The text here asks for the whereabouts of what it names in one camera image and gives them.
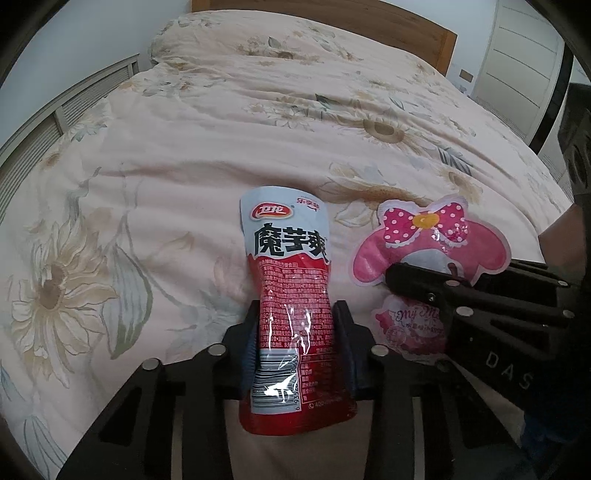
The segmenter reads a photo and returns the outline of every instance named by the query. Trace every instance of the wooden headboard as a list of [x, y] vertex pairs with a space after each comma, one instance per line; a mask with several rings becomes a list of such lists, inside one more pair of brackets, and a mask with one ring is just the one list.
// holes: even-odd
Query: wooden headboard
[[192, 0], [192, 11], [261, 10], [315, 20], [414, 53], [445, 75], [457, 35], [379, 0]]

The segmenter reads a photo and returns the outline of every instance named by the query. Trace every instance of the metal bolt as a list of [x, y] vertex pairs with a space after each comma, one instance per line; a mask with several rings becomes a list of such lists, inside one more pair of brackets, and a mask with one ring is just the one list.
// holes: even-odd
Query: metal bolt
[[222, 343], [214, 343], [207, 349], [207, 353], [212, 356], [222, 356], [226, 353], [226, 346]]
[[160, 360], [158, 360], [157, 358], [148, 358], [147, 360], [144, 360], [142, 362], [142, 368], [148, 371], [158, 368], [159, 365]]
[[462, 317], [471, 317], [474, 315], [474, 310], [470, 307], [458, 307], [456, 308], [456, 313]]
[[388, 355], [389, 351], [390, 350], [385, 345], [374, 345], [373, 347], [371, 347], [371, 352], [375, 356], [386, 356], [386, 355]]

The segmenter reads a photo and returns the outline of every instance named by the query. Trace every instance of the plastic wrapper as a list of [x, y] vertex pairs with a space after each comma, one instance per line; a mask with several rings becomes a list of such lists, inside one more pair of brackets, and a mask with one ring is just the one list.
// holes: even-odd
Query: plastic wrapper
[[[353, 280], [376, 285], [398, 262], [451, 274], [476, 284], [483, 273], [507, 268], [511, 250], [492, 225], [468, 212], [464, 197], [450, 195], [421, 208], [413, 202], [388, 200], [378, 208], [379, 227], [359, 247]], [[419, 301], [389, 295], [372, 312], [378, 342], [409, 360], [434, 362], [443, 357], [446, 338], [439, 310]]]
[[260, 187], [241, 199], [246, 254], [260, 292], [259, 358], [240, 421], [262, 435], [291, 435], [352, 418], [334, 345], [327, 294], [329, 223], [316, 197]]

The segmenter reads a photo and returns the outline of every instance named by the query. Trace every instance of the floral bedding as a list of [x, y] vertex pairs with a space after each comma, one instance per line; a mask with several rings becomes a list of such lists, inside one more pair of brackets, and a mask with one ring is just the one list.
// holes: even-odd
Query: floral bedding
[[[152, 56], [50, 148], [0, 225], [0, 411], [46, 478], [144, 359], [188, 359], [241, 321], [255, 297], [247, 190], [295, 187], [327, 203], [331, 299], [385, 343], [372, 312], [386, 288], [349, 273], [380, 203], [460, 194], [513, 257], [534, 261], [537, 235], [569, 206], [509, 128], [402, 50], [301, 18], [216, 11], [170, 21]], [[517, 436], [519, 414], [496, 405]], [[371, 405], [281, 439], [246, 434], [234, 403], [227, 416], [237, 479], [362, 478]]]

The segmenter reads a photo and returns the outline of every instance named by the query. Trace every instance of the polka dot bow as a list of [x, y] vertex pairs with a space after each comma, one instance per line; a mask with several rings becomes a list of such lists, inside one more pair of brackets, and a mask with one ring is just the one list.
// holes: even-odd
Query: polka dot bow
[[453, 247], [466, 243], [468, 224], [464, 208], [459, 203], [448, 203], [435, 212], [414, 214], [402, 208], [384, 212], [384, 240], [388, 247], [402, 247], [412, 243], [423, 230], [431, 229], [433, 239], [443, 240]]

